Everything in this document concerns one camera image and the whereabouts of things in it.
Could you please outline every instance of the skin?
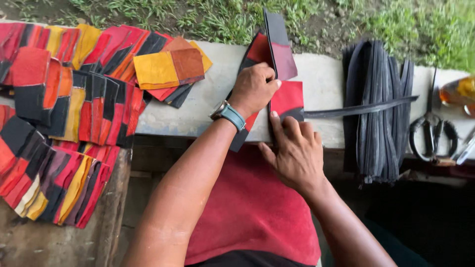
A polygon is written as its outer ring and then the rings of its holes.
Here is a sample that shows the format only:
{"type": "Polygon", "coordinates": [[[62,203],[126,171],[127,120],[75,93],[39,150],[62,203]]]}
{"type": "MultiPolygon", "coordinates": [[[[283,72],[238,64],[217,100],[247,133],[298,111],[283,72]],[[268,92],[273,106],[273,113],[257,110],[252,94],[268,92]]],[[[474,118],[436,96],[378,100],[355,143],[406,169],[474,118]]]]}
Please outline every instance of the skin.
{"type": "MultiPolygon", "coordinates": [[[[229,104],[245,119],[266,106],[281,85],[267,63],[237,77],[229,104]]],[[[323,173],[323,148],[309,123],[287,117],[271,122],[279,151],[259,148],[281,181],[299,192],[320,221],[332,254],[342,266],[395,266],[340,199],[323,173]]],[[[214,121],[163,177],[149,200],[122,266],[183,266],[191,233],[218,178],[236,127],[214,121]]]]}

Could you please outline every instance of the scissors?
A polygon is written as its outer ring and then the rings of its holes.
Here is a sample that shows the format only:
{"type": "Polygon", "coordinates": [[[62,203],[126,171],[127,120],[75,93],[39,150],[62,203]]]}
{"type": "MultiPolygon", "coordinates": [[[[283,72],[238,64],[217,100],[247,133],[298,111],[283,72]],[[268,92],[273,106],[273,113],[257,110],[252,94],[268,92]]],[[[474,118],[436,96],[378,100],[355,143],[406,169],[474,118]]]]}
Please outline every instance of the scissors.
{"type": "Polygon", "coordinates": [[[413,121],[410,125],[409,144],[412,152],[416,157],[425,161],[431,162],[436,166],[455,166],[454,157],[458,148],[458,134],[453,123],[443,120],[439,116],[432,113],[432,95],[434,92],[437,68],[434,72],[434,79],[432,81],[432,88],[429,90],[427,100],[426,113],[413,121]],[[420,127],[424,126],[424,140],[426,145],[426,152],[420,153],[416,148],[415,134],[420,127]],[[448,155],[438,155],[439,140],[442,133],[445,133],[450,141],[450,149],[448,155]]]}

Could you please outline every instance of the teal watch strap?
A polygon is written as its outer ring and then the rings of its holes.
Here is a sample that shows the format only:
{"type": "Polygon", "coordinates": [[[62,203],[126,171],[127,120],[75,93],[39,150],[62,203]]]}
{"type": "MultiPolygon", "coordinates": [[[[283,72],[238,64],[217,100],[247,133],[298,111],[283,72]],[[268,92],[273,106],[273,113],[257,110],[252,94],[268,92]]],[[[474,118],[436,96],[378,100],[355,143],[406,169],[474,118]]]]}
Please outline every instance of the teal watch strap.
{"type": "Polygon", "coordinates": [[[246,120],[228,103],[226,103],[221,111],[221,116],[232,122],[236,126],[238,132],[242,131],[244,126],[246,126],[246,120]]]}

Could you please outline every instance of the hand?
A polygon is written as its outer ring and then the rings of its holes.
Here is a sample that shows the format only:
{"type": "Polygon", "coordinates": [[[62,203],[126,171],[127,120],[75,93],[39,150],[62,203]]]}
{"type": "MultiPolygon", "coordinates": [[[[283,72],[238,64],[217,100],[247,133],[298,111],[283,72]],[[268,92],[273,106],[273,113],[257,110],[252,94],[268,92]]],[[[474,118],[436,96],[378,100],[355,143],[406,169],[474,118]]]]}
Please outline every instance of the hand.
{"type": "Polygon", "coordinates": [[[282,82],[274,80],[276,73],[266,62],[243,69],[234,84],[228,102],[244,119],[263,109],[282,82]]]}
{"type": "Polygon", "coordinates": [[[279,151],[274,154],[265,143],[259,143],[259,149],[278,172],[280,180],[303,196],[326,183],[322,139],[312,125],[290,116],[281,124],[275,111],[271,112],[270,121],[279,151]]]}

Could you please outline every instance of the wristwatch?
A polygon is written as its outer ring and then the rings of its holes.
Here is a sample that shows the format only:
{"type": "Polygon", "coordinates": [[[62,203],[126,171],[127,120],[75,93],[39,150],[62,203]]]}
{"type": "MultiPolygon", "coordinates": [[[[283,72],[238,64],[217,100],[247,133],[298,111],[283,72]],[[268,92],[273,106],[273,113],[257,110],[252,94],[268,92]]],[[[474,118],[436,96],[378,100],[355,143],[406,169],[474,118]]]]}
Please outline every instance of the wristwatch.
{"type": "Polygon", "coordinates": [[[219,118],[226,118],[236,126],[237,131],[240,132],[246,126],[246,120],[237,112],[231,105],[223,100],[219,102],[214,108],[209,117],[215,121],[219,118]]]}

